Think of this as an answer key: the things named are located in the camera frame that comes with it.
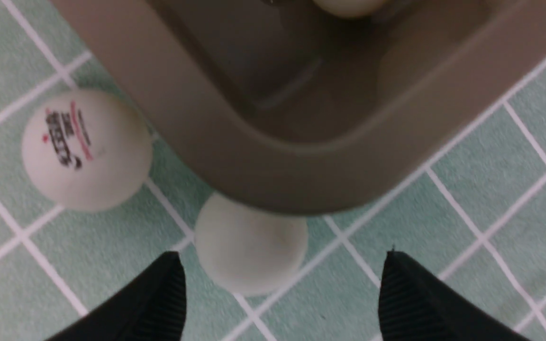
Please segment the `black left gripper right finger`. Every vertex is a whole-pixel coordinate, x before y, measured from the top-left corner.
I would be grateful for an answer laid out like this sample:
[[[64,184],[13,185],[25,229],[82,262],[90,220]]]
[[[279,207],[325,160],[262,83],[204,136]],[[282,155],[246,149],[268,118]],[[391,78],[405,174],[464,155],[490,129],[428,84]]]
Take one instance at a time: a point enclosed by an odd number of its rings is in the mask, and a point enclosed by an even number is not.
[[[403,251],[386,254],[378,301],[384,341],[522,341]]]

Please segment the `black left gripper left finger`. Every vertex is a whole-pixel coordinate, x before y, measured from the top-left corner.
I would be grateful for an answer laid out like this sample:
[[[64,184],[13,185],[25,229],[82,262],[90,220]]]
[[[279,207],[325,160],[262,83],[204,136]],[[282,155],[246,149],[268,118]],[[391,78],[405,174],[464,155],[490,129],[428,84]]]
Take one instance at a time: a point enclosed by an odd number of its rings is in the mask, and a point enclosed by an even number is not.
[[[180,255],[163,252],[134,280],[50,341],[179,341],[186,323]]]

